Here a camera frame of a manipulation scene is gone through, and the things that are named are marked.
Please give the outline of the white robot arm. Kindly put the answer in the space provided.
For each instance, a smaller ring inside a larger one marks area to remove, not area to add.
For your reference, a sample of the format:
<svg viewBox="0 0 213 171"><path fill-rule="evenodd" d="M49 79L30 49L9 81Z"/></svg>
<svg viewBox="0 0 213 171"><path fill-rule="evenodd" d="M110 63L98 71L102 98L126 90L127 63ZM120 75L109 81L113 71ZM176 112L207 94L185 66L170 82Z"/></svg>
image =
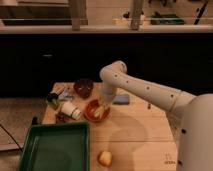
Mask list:
<svg viewBox="0 0 213 171"><path fill-rule="evenodd" d="M176 171L213 171L213 93L196 96L129 76L123 61L103 67L100 78L101 105L121 88L181 119Z"/></svg>

